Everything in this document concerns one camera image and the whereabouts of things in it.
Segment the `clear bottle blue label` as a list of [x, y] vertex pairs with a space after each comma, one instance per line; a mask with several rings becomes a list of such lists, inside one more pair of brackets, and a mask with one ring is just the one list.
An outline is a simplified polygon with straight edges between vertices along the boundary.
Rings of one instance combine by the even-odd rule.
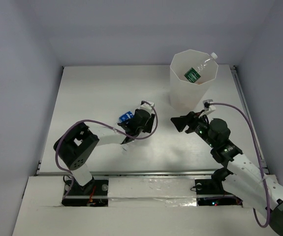
[[118, 118], [118, 123], [122, 123], [126, 120], [129, 120], [134, 117], [134, 113], [132, 111], [127, 111], [124, 114], [120, 115]]

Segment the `clear unlabelled plastic bottle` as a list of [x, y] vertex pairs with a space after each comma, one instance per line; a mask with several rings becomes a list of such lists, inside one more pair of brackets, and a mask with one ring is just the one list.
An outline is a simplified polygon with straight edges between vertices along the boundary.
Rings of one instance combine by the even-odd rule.
[[126, 155], [127, 151], [128, 151], [128, 146], [127, 145], [121, 145], [121, 147], [122, 147], [122, 154]]

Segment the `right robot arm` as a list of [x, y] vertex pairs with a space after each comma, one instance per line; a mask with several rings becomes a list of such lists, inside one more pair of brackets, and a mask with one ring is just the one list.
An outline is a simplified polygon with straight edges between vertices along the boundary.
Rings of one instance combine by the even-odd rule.
[[196, 133], [211, 147], [211, 155], [222, 165], [210, 181], [214, 192], [226, 191], [250, 205], [269, 221], [270, 228], [283, 236], [283, 186], [253, 164], [233, 144], [227, 123], [219, 118], [207, 122], [199, 113], [171, 118], [179, 132]]

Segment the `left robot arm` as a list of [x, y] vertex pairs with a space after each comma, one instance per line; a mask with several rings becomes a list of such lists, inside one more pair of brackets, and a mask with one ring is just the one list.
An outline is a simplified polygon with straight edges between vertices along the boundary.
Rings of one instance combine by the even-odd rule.
[[125, 145], [151, 137], [158, 127], [154, 104], [142, 101], [132, 117], [117, 123], [121, 129], [101, 121], [84, 119], [73, 124], [54, 144], [55, 163], [68, 173], [71, 184], [63, 195], [67, 197], [75, 185], [81, 194], [88, 194], [94, 186], [94, 177], [86, 164], [98, 146]]

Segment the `clear bottle green label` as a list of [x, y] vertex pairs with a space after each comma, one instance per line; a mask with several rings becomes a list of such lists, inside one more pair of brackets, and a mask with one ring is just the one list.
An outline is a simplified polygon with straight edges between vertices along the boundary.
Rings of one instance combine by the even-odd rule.
[[191, 67], [185, 74], [184, 77], [190, 82], [202, 82], [202, 74], [204, 70], [218, 58], [218, 55], [212, 52], [210, 55], [205, 56], [200, 62], [198, 62], [195, 66]]

